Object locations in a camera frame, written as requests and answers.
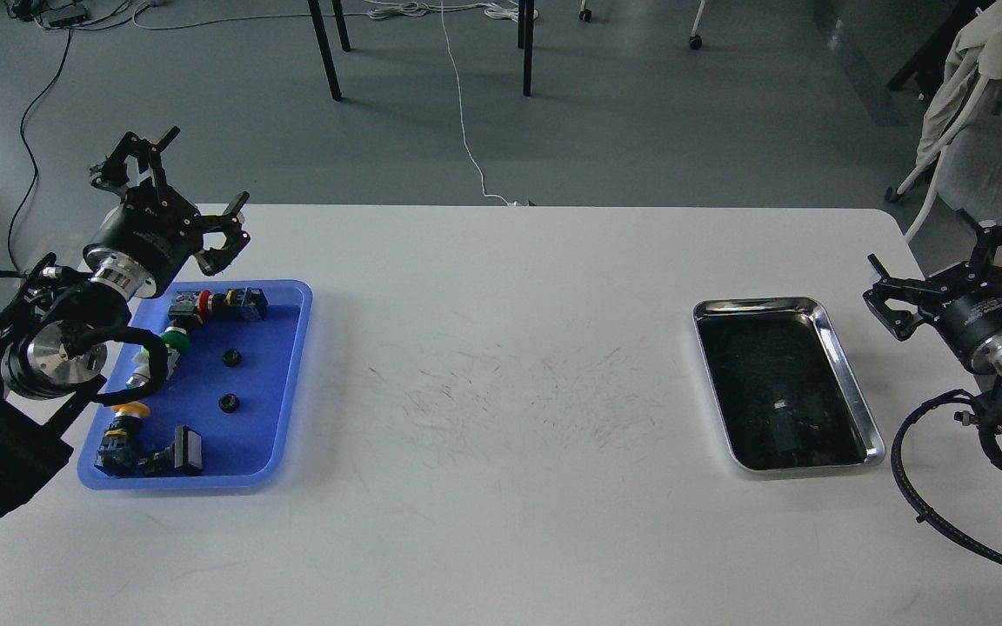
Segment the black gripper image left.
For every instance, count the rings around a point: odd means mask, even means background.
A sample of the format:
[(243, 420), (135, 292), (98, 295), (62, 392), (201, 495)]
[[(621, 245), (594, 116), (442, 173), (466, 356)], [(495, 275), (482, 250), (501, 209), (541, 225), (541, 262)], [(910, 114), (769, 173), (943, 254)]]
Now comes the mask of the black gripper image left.
[[(90, 185), (117, 196), (118, 207), (83, 247), (83, 260), (96, 270), (111, 254), (127, 256), (148, 275), (137, 292), (142, 298), (161, 296), (192, 256), (203, 275), (222, 273), (250, 242), (242, 214), (250, 194), (235, 195), (223, 213), (198, 215), (194, 203), (167, 182), (162, 154), (179, 132), (174, 126), (159, 139), (148, 139), (128, 131), (111, 154), (89, 168)], [(148, 181), (149, 190), (134, 190)], [(187, 219), (195, 233), (184, 224)], [(223, 235), (223, 245), (203, 247), (203, 236), (214, 234)]]

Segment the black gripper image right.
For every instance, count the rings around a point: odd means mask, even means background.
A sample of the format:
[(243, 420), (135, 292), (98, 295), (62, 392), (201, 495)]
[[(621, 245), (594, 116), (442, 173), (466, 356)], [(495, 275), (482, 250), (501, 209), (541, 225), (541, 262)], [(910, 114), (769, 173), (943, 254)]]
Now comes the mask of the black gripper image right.
[[(997, 284), (1002, 283), (1002, 266), (995, 263), (1002, 249), (1002, 224), (983, 225), (963, 210), (957, 215), (977, 238), (959, 266), (959, 281), (983, 284), (944, 304), (932, 325), (966, 371), (1002, 376), (1002, 284)], [(867, 261), (874, 273), (863, 293), (867, 309), (896, 340), (908, 340), (933, 320), (923, 306), (942, 301), (945, 286), (893, 277), (875, 254), (867, 255)]]

